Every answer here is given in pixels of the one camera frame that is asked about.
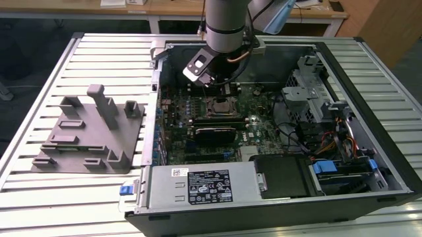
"blue tab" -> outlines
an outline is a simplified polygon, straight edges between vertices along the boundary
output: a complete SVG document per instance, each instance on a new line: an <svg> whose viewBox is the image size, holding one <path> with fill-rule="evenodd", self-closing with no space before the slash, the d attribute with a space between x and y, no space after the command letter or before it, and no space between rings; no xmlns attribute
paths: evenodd
<svg viewBox="0 0 422 237"><path fill-rule="evenodd" d="M133 185L120 187L120 196L133 195Z"/></svg>
<svg viewBox="0 0 422 237"><path fill-rule="evenodd" d="M368 160L368 165L370 165L372 171L378 169L378 165L376 165L375 160L370 159L370 160Z"/></svg>
<svg viewBox="0 0 422 237"><path fill-rule="evenodd" d="M324 161L318 161L316 164L320 167L320 170L323 172L336 172L336 167L332 161L324 160Z"/></svg>
<svg viewBox="0 0 422 237"><path fill-rule="evenodd" d="M335 164L330 160L318 161L315 164L312 164L312 168L314 168L315 174L324 173L324 172L336 172Z"/></svg>
<svg viewBox="0 0 422 237"><path fill-rule="evenodd" d="M159 158L159 152L157 151L152 151L152 159Z"/></svg>
<svg viewBox="0 0 422 237"><path fill-rule="evenodd" d="M319 174L322 172L318 164L312 164L312 168L314 168L315 174Z"/></svg>

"blue drive latch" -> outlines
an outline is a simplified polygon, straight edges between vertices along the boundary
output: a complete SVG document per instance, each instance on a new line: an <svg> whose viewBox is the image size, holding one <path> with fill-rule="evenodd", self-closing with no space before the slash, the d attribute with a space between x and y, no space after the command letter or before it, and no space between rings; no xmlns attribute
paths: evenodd
<svg viewBox="0 0 422 237"><path fill-rule="evenodd" d="M120 187L120 196L133 195L133 185Z"/></svg>
<svg viewBox="0 0 422 237"><path fill-rule="evenodd" d="M315 164L312 164L312 168L314 168L315 174L326 173L326 172L336 172L335 164L330 160L316 161Z"/></svg>

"red cable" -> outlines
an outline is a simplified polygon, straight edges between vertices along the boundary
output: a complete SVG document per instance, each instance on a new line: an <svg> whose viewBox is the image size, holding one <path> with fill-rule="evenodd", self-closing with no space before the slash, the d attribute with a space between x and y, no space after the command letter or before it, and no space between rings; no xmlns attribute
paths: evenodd
<svg viewBox="0 0 422 237"><path fill-rule="evenodd" d="M328 134L331 134L331 133L334 133L334 132L326 132L326 133L323 134L322 139L320 139L320 146L323 146L324 137L326 137Z"/></svg>

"warning label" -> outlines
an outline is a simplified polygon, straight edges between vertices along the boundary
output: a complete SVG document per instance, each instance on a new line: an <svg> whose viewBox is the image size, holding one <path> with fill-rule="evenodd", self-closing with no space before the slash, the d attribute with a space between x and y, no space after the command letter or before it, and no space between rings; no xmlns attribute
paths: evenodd
<svg viewBox="0 0 422 237"><path fill-rule="evenodd" d="M228 170L188 172L191 205L232 201Z"/></svg>

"metal workbench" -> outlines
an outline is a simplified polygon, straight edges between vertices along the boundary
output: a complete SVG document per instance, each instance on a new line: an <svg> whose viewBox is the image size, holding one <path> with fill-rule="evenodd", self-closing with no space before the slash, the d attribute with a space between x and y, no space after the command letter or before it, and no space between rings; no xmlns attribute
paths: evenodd
<svg viewBox="0 0 422 237"><path fill-rule="evenodd" d="M324 41L358 91L419 176L422 175L422 107L364 42L352 38L263 37L264 41ZM115 103L149 96L153 71L151 47L163 40L199 40L187 35L84 34L65 48L45 86L0 160L0 237L113 236L139 237L117 210L119 186L140 174L141 128L132 170L127 175L30 173L32 158L61 113L64 95L81 102L92 83L105 85ZM342 94L332 85L338 97ZM235 236L420 236L422 203L384 208L348 222L312 224L229 233ZM228 233L207 236L225 236Z"/></svg>

